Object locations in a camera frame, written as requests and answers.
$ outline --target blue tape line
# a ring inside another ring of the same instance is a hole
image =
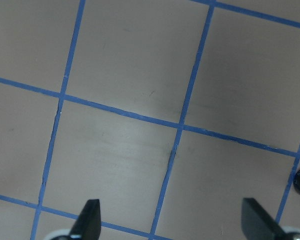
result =
[[[253,10],[249,10],[249,9],[238,7],[238,6],[233,6],[233,5],[222,3],[222,2],[216,2],[215,7],[300,29],[300,22],[288,20],[288,19],[285,19],[282,17],[277,17],[277,16],[265,14],[262,12],[253,11]]]
[[[36,209],[37,206],[38,206],[37,204],[31,203],[31,202],[22,201],[22,200],[19,200],[19,199],[16,199],[16,198],[3,196],[3,195],[0,195],[0,200],[5,201],[5,202],[9,202],[9,203],[12,203],[12,204],[18,204],[18,205],[25,206],[25,207],[32,208],[32,209]]]
[[[50,213],[50,214],[55,214],[58,216],[62,216],[62,217],[69,218],[69,219],[74,219],[74,220],[78,219],[78,215],[75,215],[75,214],[72,214],[69,212],[65,212],[65,211],[56,210],[56,209],[46,207],[46,206],[42,206],[41,211]]]
[[[214,0],[191,0],[191,2],[196,2],[200,4],[205,4],[205,5],[214,5],[215,1]]]
[[[297,172],[297,167],[299,165],[299,162],[300,162],[299,158],[296,158],[294,160],[294,162],[293,162],[293,166],[292,166],[292,169],[290,171],[288,182],[287,182],[287,184],[285,186],[285,189],[284,189],[284,192],[283,192],[283,196],[281,198],[281,202],[280,202],[278,211],[277,211],[276,216],[275,216],[275,221],[277,223],[280,222],[280,219],[282,217],[282,213],[284,212],[284,209],[285,209],[285,206],[286,206],[286,203],[287,203],[287,199],[288,199],[288,195],[289,195],[292,183],[294,181],[295,174]]]
[[[228,140],[228,141],[236,142],[238,144],[254,147],[257,149],[263,149],[263,150],[267,150],[267,151],[278,153],[278,154],[283,154],[283,155],[287,155],[287,156],[291,156],[291,157],[297,156],[297,153],[293,152],[293,151],[288,151],[288,150],[281,149],[281,148],[274,148],[274,147],[271,147],[271,146],[268,146],[265,144],[261,144],[261,143],[250,141],[250,140],[245,140],[245,139],[235,137],[235,136],[225,135],[225,134],[218,133],[215,131],[206,130],[204,128],[184,125],[183,129],[185,131],[203,134],[203,135],[215,137],[218,139]]]
[[[299,145],[299,148],[298,148],[297,152],[298,152],[298,154],[300,154],[300,145]],[[281,202],[280,202],[280,205],[279,205],[279,209],[278,209],[278,212],[277,212],[276,217],[275,217],[275,221],[277,223],[280,222],[282,214],[283,214],[283,212],[285,210],[287,199],[288,199],[288,196],[289,196],[289,193],[290,193],[290,189],[291,189],[292,183],[293,183],[294,178],[295,178],[295,174],[297,172],[297,168],[298,168],[299,162],[300,162],[300,159],[297,157],[294,160],[294,163],[293,163],[290,175],[289,175],[289,179],[288,179],[288,182],[287,182],[286,187],[284,189],[283,196],[281,198]]]
[[[149,116],[144,116],[144,115],[140,115],[134,112],[130,112],[130,111],[125,111],[116,107],[112,107],[112,106],[106,106],[100,103],[96,103],[93,101],[88,101],[88,100],[84,100],[75,96],[71,96],[71,95],[65,95],[65,100],[73,102],[73,103],[77,103],[77,104],[82,104],[82,105],[86,105],[89,107],[93,107],[96,109],[101,109],[101,110],[105,110],[111,113],[115,113],[121,116],[125,116],[128,118],[132,118],[132,119],[137,119],[137,120],[141,120],[144,122],[148,122],[148,123],[153,123],[153,124],[158,124],[158,125],[163,125],[163,126],[167,126],[170,128],[177,128],[179,126],[178,123],[175,122],[171,122],[171,121],[165,121],[165,120],[161,120],[161,119],[157,119],[157,118],[153,118],[153,117],[149,117]]]
[[[145,237],[145,238],[148,238],[150,236],[149,233],[146,233],[146,232],[143,232],[143,231],[138,231],[138,230],[135,230],[135,229],[132,229],[132,228],[124,227],[124,226],[115,225],[115,224],[108,223],[108,222],[105,222],[105,221],[103,221],[101,223],[101,226],[105,227],[105,228],[114,229],[114,230],[118,230],[118,231],[121,231],[121,232],[129,233],[129,234],[138,235],[138,236]]]
[[[201,56],[204,52],[205,43],[206,43],[206,39],[207,39],[207,36],[208,36],[208,31],[209,31],[209,28],[210,28],[210,23],[211,23],[212,15],[214,13],[214,9],[215,8],[213,6],[209,7],[209,10],[208,10],[208,13],[207,13],[207,16],[206,16],[206,19],[205,19],[204,28],[203,28],[203,31],[202,31],[199,47],[198,47],[198,50],[196,52],[195,62],[194,62],[194,65],[192,67],[190,80],[189,80],[189,83],[188,83],[188,87],[186,89],[186,94],[185,94],[185,98],[184,98],[184,102],[183,102],[183,106],[182,106],[182,111],[181,111],[181,116],[180,116],[180,121],[179,121],[179,123],[181,125],[183,125],[185,123],[188,107],[189,107],[189,104],[190,104],[191,94],[192,94],[192,91],[194,89],[194,85],[195,85],[195,81],[196,81],[196,77],[197,77],[197,73],[198,73],[198,69],[199,69],[199,65],[200,65],[200,61],[201,61]]]
[[[34,214],[30,240],[35,240],[35,237],[36,237],[36,234],[37,234],[37,228],[38,228],[40,213],[41,213],[41,210],[42,210],[43,199],[44,199],[45,191],[46,191],[46,184],[47,184],[49,171],[50,171],[50,166],[51,166],[51,161],[52,161],[54,144],[55,144],[56,135],[57,135],[57,131],[58,131],[61,111],[62,111],[62,107],[63,107],[63,104],[64,104],[65,95],[66,95],[66,89],[67,89],[67,84],[68,84],[69,75],[70,75],[70,71],[71,71],[71,66],[72,66],[72,62],[73,62],[73,58],[74,58],[74,54],[75,54],[75,50],[76,50],[77,39],[78,39],[80,24],[81,24],[83,12],[84,12],[85,2],[86,2],[85,0],[80,0],[77,15],[76,15],[76,19],[75,19],[74,30],[73,30],[73,34],[72,34],[72,39],[71,39],[71,44],[70,44],[70,48],[69,48],[68,58],[67,58],[67,61],[66,61],[63,81],[62,81],[62,85],[61,85],[58,108],[57,108],[57,112],[56,112],[56,115],[55,115],[55,118],[54,118],[54,124],[53,124],[51,139],[50,139],[50,142],[49,142],[49,147],[48,147],[46,160],[45,160],[45,164],[44,164],[43,175],[42,175],[42,185],[41,185],[40,192],[39,192],[39,197],[38,197],[38,207],[37,207],[37,209],[35,211],[35,214]]]
[[[164,179],[163,179],[163,183],[162,183],[162,186],[161,186],[158,203],[157,203],[157,206],[156,206],[156,209],[155,209],[154,218],[153,218],[153,222],[152,222],[152,225],[151,225],[149,240],[153,240],[154,236],[155,236],[155,233],[156,233],[156,229],[157,229],[161,209],[162,209],[162,206],[163,206],[164,198],[165,198],[167,187],[168,187],[169,178],[170,178],[171,171],[172,171],[172,168],[173,168],[173,165],[174,165],[174,160],[175,160],[176,152],[177,152],[177,149],[178,149],[178,145],[180,143],[180,139],[181,139],[181,135],[182,135],[182,131],[183,131],[183,124],[185,123],[185,118],[186,118],[186,115],[187,115],[191,94],[192,94],[192,91],[193,91],[193,88],[194,88],[197,72],[198,72],[198,69],[199,69],[200,60],[201,60],[201,57],[202,57],[202,54],[203,54],[203,51],[204,51],[204,48],[205,48],[205,43],[206,43],[206,39],[207,39],[207,35],[208,35],[208,31],[209,31],[209,27],[210,27],[210,23],[211,23],[211,20],[212,20],[213,13],[214,13],[214,7],[210,6],[209,10],[207,12],[207,16],[206,16],[206,19],[205,19],[204,28],[203,28],[203,31],[202,31],[200,43],[199,43],[199,46],[198,46],[197,54],[195,56],[195,62],[194,62],[194,65],[192,67],[190,80],[189,80],[188,87],[187,87],[187,90],[186,90],[186,94],[185,94],[185,97],[184,97],[184,102],[183,102],[182,111],[181,111],[180,120],[179,120],[179,127],[178,127],[176,135],[175,135],[173,147],[172,147],[171,154],[170,154],[169,161],[168,161],[167,170],[166,170],[166,173],[165,173],[165,176],[164,176]]]
[[[168,182],[169,182],[171,171],[172,171],[172,168],[173,168],[173,165],[174,165],[175,156],[176,156],[176,153],[177,153],[178,145],[180,143],[181,135],[182,135],[182,129],[178,128],[178,130],[176,131],[176,136],[175,136],[173,147],[172,147],[171,154],[170,154],[170,157],[169,157],[167,170],[166,170],[166,173],[165,173],[165,176],[164,176],[164,179],[163,179],[163,183],[162,183],[162,186],[161,186],[158,203],[157,203],[157,206],[156,206],[156,209],[155,209],[154,218],[153,218],[153,222],[152,222],[152,226],[151,226],[151,230],[150,230],[149,240],[154,239],[154,236],[155,236],[155,233],[156,233],[156,229],[157,229],[161,209],[162,209],[162,206],[163,206],[163,203],[164,203],[164,198],[165,198],[165,195],[166,195]]]
[[[9,85],[9,86],[13,86],[13,87],[17,87],[17,88],[20,88],[20,89],[25,89],[25,90],[29,90],[29,91],[32,91],[32,92],[48,95],[48,96],[51,96],[51,97],[58,98],[60,96],[60,93],[55,92],[55,91],[50,91],[50,90],[46,90],[46,89],[43,89],[43,88],[31,86],[31,85],[28,85],[28,84],[24,84],[24,83],[20,83],[20,82],[16,82],[16,81],[11,81],[11,80],[8,80],[8,79],[4,79],[2,77],[0,77],[0,83],[5,84],[5,85]]]

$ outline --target grid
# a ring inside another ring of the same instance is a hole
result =
[[[195,61],[194,61],[194,65],[193,65],[191,75],[190,75],[190,78],[189,78],[189,82],[188,82],[186,95],[185,95],[185,98],[184,98],[183,107],[182,107],[181,115],[180,115],[180,118],[179,118],[179,122],[171,122],[171,121],[166,121],[166,120],[162,120],[162,119],[158,119],[158,118],[153,118],[153,117],[150,117],[150,116],[145,116],[145,115],[137,114],[137,113],[134,113],[134,112],[125,111],[125,110],[122,110],[122,109],[119,109],[119,108],[103,105],[103,104],[100,104],[100,103],[97,103],[97,102],[88,101],[88,100],[85,100],[85,99],[82,99],[82,98],[78,98],[76,96],[66,94],[68,79],[69,79],[69,76],[70,76],[70,73],[71,73],[72,62],[73,62],[73,58],[74,58],[74,54],[75,54],[77,39],[78,39],[78,36],[79,36],[81,20],[82,20],[83,14],[84,14],[85,0],[80,0],[80,2],[79,2],[77,15],[76,15],[76,20],[75,20],[75,26],[74,26],[74,30],[73,30],[73,35],[72,35],[71,44],[70,44],[70,48],[69,48],[69,52],[68,52],[68,57],[67,57],[67,62],[66,62],[66,66],[65,66],[64,77],[63,77],[60,92],[46,90],[46,89],[43,89],[43,88],[35,87],[35,86],[32,86],[32,85],[28,85],[28,84],[24,84],[24,83],[12,81],[12,80],[8,80],[8,79],[4,79],[4,78],[0,77],[0,83],[1,84],[10,85],[10,86],[20,88],[20,89],[24,89],[24,90],[27,90],[27,91],[41,93],[41,94],[44,94],[44,95],[47,95],[47,96],[50,96],[50,97],[58,98],[57,113],[56,113],[56,116],[54,118],[53,129],[52,129],[52,133],[51,133],[50,142],[49,142],[49,145],[48,145],[46,161],[45,161],[44,170],[43,170],[43,174],[42,174],[42,185],[41,185],[41,188],[40,188],[40,191],[39,191],[39,196],[38,196],[38,204],[22,201],[22,200],[12,198],[12,197],[8,197],[8,196],[4,196],[4,195],[0,195],[0,200],[2,200],[2,201],[6,201],[6,202],[13,203],[13,204],[26,206],[26,207],[35,209],[35,215],[34,215],[34,219],[33,219],[33,225],[32,225],[31,237],[30,237],[31,240],[34,240],[35,237],[36,237],[37,227],[38,227],[41,212],[47,212],[47,213],[51,213],[51,214],[55,214],[55,215],[59,215],[59,216],[63,216],[63,217],[71,218],[71,219],[77,219],[77,217],[78,217],[75,214],[71,214],[71,213],[68,213],[68,212],[64,212],[64,211],[60,211],[60,210],[57,210],[57,209],[53,209],[53,208],[43,206],[43,199],[44,199],[45,191],[46,191],[46,183],[47,183],[48,176],[49,176],[49,171],[50,171],[50,166],[51,166],[51,161],[52,161],[52,155],[53,155],[53,150],[54,150],[54,143],[55,143],[55,139],[56,139],[56,135],[57,135],[57,131],[58,131],[59,120],[60,120],[60,116],[61,116],[64,101],[69,101],[69,102],[73,102],[73,103],[77,103],[77,104],[81,104],[81,105],[85,105],[85,106],[90,106],[90,107],[93,107],[93,108],[97,108],[97,109],[100,109],[100,110],[112,112],[112,113],[115,113],[115,114],[118,114],[118,115],[121,115],[121,116],[136,119],[136,120],[139,120],[139,121],[149,122],[149,123],[163,125],[163,126],[167,126],[167,127],[170,127],[170,128],[177,129],[176,136],[175,136],[174,143],[173,143],[173,147],[172,147],[172,150],[171,150],[171,154],[170,154],[170,157],[169,157],[169,160],[168,160],[167,171],[166,171],[164,180],[162,182],[162,186],[161,186],[161,190],[160,190],[160,194],[159,194],[159,198],[158,198],[158,202],[157,202],[157,206],[156,206],[156,210],[155,210],[155,214],[154,214],[154,218],[153,218],[153,222],[152,222],[150,232],[149,233],[148,232],[143,232],[143,231],[139,231],[139,230],[135,230],[135,229],[115,225],[115,224],[112,224],[112,223],[109,223],[109,222],[102,222],[103,227],[111,228],[111,229],[114,229],[114,230],[130,233],[130,234],[134,234],[134,235],[138,235],[138,236],[141,236],[141,237],[148,238],[149,240],[168,240],[169,239],[169,238],[166,238],[166,237],[155,235],[155,233],[156,233],[156,228],[157,228],[158,220],[159,220],[160,213],[161,213],[161,208],[163,206],[167,186],[168,186],[168,183],[169,183],[169,178],[170,178],[172,168],[173,168],[173,165],[174,165],[175,155],[176,155],[176,152],[178,150],[178,145],[180,143],[183,131],[189,131],[189,132],[194,132],[194,133],[198,133],[198,134],[202,134],[202,135],[206,135],[206,136],[211,136],[211,137],[214,137],[214,138],[233,141],[233,142],[236,142],[238,144],[250,146],[250,147],[253,147],[253,148],[258,148],[258,149],[262,149],[262,150],[266,150],[266,151],[270,151],[270,152],[274,152],[274,153],[294,157],[295,159],[294,159],[294,162],[293,162],[293,167],[290,171],[290,175],[289,175],[288,180],[287,180],[287,185],[286,185],[284,193],[282,195],[281,202],[280,202],[280,205],[279,205],[279,209],[277,211],[276,218],[275,218],[275,220],[278,223],[280,222],[280,219],[281,219],[281,216],[282,216],[283,211],[285,209],[285,204],[286,204],[286,201],[288,199],[288,195],[289,195],[289,192],[290,192],[290,189],[291,189],[291,186],[292,186],[293,178],[294,178],[294,175],[297,171],[297,168],[298,168],[298,165],[299,165],[299,162],[300,162],[300,144],[299,144],[298,150],[296,152],[286,150],[286,149],[274,148],[274,147],[271,147],[271,146],[268,146],[268,145],[265,145],[265,144],[262,144],[262,143],[259,143],[259,142],[250,141],[250,140],[247,140],[247,139],[222,134],[222,133],[219,133],[219,132],[211,131],[211,130],[200,128],[200,127],[186,125],[185,124],[185,118],[186,118],[186,115],[187,115],[187,111],[188,111],[188,107],[189,107],[189,103],[190,103],[190,98],[191,98],[193,87],[194,87],[194,84],[195,84],[195,80],[196,80],[199,64],[200,64],[200,61],[201,61],[201,57],[202,57],[202,54],[204,52],[205,42],[206,42],[206,38],[207,38],[207,35],[208,35],[208,32],[209,32],[210,23],[212,21],[215,8],[220,8],[220,9],[233,11],[233,12],[248,15],[248,16],[253,16],[253,17],[256,17],[256,18],[261,18],[261,19],[264,19],[264,20],[268,20],[268,21],[272,21],[272,22],[292,26],[292,27],[299,28],[299,29],[300,29],[300,22],[296,22],[296,21],[276,17],[276,16],[273,16],[273,15],[269,15],[269,14],[265,14],[265,13],[261,13],[261,12],[257,12],[257,11],[253,11],[253,10],[249,10],[249,9],[245,9],[245,8],[241,8],[241,7],[237,7],[237,6],[233,6],[233,5],[230,5],[230,4],[221,3],[221,2],[218,2],[216,0],[193,0],[193,1],[201,3],[201,4],[209,5],[209,9],[208,9],[208,13],[207,13],[207,16],[206,16],[206,19],[205,19],[201,39],[200,39],[200,42],[199,42],[199,46],[198,46]]]

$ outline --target floor tile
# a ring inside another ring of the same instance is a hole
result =
[[[0,83],[0,195],[38,203],[57,105]]]
[[[0,200],[0,240],[30,238],[35,210]]]
[[[0,1],[0,77],[59,92],[78,5]]]
[[[300,195],[296,192],[293,185],[282,213],[280,225],[300,229]]]
[[[243,198],[276,216],[294,159],[183,132],[156,234],[181,239],[244,239]]]
[[[300,22],[300,0],[298,2],[289,0],[221,0],[220,2]]]
[[[149,232],[175,136],[174,128],[65,102],[43,204],[74,213],[100,199],[105,222]]]
[[[188,0],[88,0],[67,93],[178,122],[207,9]]]
[[[300,29],[215,9],[186,124],[297,151]]]
[[[75,223],[74,219],[43,212],[40,217],[36,240],[43,240],[44,237],[59,229],[70,229]],[[146,238],[132,235],[123,231],[114,230],[107,227],[101,228],[99,240],[145,240]]]

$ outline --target gray floor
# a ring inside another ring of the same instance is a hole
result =
[[[208,3],[0,1],[0,240],[88,199],[101,240],[243,240],[243,197],[300,228],[300,1]]]

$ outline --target scuff mark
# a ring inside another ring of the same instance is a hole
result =
[[[150,93],[149,97],[151,97],[151,95],[154,94],[155,92],[156,92],[156,90],[153,90],[153,91]]]

